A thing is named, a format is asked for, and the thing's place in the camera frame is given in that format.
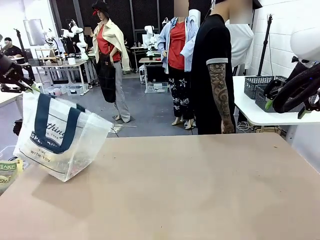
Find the white tote bag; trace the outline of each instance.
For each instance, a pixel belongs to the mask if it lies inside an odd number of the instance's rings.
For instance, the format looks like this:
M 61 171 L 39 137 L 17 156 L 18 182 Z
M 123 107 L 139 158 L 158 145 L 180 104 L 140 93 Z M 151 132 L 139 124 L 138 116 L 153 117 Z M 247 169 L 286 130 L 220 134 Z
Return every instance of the white tote bag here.
M 112 123 L 42 93 L 23 95 L 23 124 L 14 155 L 63 182 L 86 168 L 103 146 Z

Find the red top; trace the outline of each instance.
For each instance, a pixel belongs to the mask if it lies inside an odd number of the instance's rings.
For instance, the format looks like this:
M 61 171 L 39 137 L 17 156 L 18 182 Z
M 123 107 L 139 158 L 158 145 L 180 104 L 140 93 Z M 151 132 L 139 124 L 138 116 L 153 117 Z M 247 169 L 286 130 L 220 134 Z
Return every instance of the red top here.
M 185 57 L 180 55 L 186 44 L 185 22 L 176 23 L 170 33 L 170 47 L 168 63 L 170 67 L 185 70 Z
M 107 40 L 105 40 L 102 36 L 102 32 L 104 30 L 104 27 L 101 27 L 98 36 L 96 37 L 96 40 L 98 41 L 98 46 L 99 46 L 99 50 L 101 53 L 108 55 L 109 53 L 112 52 L 112 50 L 115 48 L 114 45 L 112 45 L 110 42 L 108 42 Z M 113 61 L 121 61 L 121 55 L 120 52 L 117 51 L 114 55 L 113 55 Z

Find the black patterned pants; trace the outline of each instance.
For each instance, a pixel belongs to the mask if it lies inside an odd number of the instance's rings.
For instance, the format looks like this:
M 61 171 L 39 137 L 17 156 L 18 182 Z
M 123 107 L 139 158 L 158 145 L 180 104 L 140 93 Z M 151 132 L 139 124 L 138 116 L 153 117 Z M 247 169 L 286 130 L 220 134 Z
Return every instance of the black patterned pants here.
M 190 72 L 169 66 L 169 84 L 173 99 L 173 111 L 176 118 L 183 116 L 184 120 L 194 118 L 194 111 L 190 103 Z

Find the neck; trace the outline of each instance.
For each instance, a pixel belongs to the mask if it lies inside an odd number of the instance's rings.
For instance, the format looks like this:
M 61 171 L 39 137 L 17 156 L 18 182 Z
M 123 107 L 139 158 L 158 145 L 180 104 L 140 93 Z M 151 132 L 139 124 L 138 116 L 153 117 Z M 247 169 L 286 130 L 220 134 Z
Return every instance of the neck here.
M 104 25 L 106 25 L 108 22 L 109 22 L 109 18 L 107 18 L 107 17 L 102 20 L 102 23 L 103 23 Z
M 186 20 L 186 17 L 185 16 L 179 16 L 178 17 L 178 23 L 182 23 Z
M 211 10 L 210 15 L 219 14 L 223 18 L 224 22 L 226 22 L 230 19 L 229 12 L 228 1 L 223 1 L 215 5 L 214 9 Z

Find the yellow package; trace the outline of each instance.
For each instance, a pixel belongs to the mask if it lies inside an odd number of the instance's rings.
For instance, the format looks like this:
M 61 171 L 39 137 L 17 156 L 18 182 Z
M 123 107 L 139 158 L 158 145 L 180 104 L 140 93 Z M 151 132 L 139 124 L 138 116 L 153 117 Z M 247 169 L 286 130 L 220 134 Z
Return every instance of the yellow package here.
M 20 158 L 13 161 L 0 161 L 0 195 L 15 181 L 23 172 L 24 163 Z

